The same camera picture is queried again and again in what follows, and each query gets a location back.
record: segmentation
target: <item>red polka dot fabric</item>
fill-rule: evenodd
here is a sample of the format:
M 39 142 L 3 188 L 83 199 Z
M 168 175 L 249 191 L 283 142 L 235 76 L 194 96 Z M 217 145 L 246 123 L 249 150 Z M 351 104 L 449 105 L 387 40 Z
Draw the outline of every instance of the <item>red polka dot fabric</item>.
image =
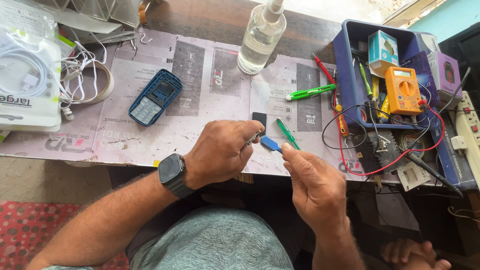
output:
M 23 270 L 53 234 L 82 206 L 0 200 L 0 270 Z M 127 270 L 128 259 L 118 254 L 105 270 Z

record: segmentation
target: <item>grey t-shirt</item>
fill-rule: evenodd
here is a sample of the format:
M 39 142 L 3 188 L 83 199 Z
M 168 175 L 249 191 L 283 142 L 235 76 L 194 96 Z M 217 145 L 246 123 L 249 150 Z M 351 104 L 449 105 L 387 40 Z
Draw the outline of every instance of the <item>grey t-shirt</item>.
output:
M 145 244 L 130 263 L 132 270 L 262 269 L 292 270 L 287 252 L 254 213 L 225 208 L 198 209 L 162 237 Z M 92 270 L 52 266 L 46 270 Z

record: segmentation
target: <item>orange multimeter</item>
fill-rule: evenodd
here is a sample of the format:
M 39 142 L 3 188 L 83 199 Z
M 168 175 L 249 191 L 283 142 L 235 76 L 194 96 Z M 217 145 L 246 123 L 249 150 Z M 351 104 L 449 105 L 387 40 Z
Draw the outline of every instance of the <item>orange multimeter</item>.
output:
M 418 115 L 420 90 L 415 70 L 411 68 L 389 67 L 385 71 L 387 95 L 391 114 Z

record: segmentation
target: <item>phone keypad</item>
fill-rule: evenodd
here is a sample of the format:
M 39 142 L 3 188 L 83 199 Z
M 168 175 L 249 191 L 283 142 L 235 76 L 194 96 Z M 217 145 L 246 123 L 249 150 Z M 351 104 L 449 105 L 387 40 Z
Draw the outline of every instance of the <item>phone keypad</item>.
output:
M 161 111 L 160 106 L 156 105 L 147 97 L 143 97 L 135 109 L 132 110 L 131 114 L 138 121 L 148 124 L 152 118 Z

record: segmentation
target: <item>black smartwatch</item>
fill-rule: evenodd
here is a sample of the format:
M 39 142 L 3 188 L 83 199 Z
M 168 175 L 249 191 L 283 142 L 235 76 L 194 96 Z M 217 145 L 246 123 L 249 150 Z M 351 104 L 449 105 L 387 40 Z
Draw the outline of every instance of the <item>black smartwatch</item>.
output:
M 166 186 L 173 195 L 179 198 L 185 198 L 194 192 L 183 183 L 183 174 L 185 171 L 186 168 L 183 157 L 179 154 L 171 154 L 158 165 L 160 183 Z

